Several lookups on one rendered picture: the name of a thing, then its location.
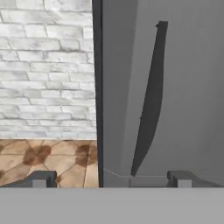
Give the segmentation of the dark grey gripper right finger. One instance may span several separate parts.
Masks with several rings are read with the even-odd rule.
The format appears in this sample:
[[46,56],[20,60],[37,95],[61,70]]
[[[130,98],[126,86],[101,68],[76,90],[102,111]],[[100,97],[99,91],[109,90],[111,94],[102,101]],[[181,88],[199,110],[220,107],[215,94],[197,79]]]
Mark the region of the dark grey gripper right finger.
[[168,187],[184,187],[184,188],[210,188],[221,187],[221,185],[206,181],[197,177],[190,171],[168,171],[167,172]]

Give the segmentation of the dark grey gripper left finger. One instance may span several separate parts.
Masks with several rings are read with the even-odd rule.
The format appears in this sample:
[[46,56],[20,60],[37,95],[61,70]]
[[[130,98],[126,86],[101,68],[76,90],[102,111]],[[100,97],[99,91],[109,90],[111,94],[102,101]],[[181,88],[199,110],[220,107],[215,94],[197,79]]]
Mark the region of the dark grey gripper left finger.
[[3,188],[55,188],[57,186],[56,171],[34,171],[26,178],[3,185]]

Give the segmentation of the grey fridge door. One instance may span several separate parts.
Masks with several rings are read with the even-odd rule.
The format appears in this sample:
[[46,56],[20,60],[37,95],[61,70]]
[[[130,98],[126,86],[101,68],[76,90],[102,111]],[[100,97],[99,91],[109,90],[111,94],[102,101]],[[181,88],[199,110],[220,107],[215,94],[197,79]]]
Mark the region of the grey fridge door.
[[[92,0],[102,187],[168,187],[189,171],[224,188],[224,0]],[[130,175],[159,21],[168,22],[157,130]]]

